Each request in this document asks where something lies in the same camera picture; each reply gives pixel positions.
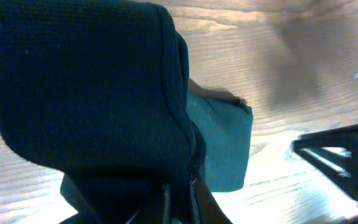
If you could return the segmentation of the black t-shirt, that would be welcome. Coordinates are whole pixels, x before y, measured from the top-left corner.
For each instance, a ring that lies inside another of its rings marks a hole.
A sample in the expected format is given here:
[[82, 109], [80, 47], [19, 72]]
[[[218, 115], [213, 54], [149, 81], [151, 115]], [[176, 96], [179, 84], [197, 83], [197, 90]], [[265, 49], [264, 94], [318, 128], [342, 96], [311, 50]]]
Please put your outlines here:
[[0, 134], [63, 183], [166, 183], [191, 223], [190, 182], [244, 182], [252, 110], [190, 78], [169, 12], [135, 1], [0, 1]]

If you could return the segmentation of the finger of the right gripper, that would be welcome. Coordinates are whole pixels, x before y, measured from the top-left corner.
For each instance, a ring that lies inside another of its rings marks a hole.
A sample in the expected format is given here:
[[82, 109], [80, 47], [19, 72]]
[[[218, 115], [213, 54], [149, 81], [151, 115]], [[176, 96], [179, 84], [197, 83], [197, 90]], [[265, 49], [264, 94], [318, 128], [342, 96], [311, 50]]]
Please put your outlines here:
[[358, 201], [358, 124], [301, 135], [292, 149]]

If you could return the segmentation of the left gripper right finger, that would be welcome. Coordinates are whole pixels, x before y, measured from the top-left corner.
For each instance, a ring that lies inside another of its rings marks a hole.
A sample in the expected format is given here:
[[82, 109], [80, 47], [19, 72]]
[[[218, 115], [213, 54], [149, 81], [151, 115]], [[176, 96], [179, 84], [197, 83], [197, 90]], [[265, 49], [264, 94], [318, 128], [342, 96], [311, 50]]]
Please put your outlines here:
[[190, 182], [190, 212], [192, 224], [232, 224], [201, 177]]

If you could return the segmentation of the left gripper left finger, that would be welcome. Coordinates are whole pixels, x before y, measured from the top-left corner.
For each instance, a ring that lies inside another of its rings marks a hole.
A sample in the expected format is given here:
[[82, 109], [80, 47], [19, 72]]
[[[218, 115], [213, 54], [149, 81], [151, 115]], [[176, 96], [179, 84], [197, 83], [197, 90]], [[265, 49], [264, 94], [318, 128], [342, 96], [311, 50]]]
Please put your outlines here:
[[63, 183], [60, 193], [78, 212], [63, 224], [170, 223], [166, 183]]

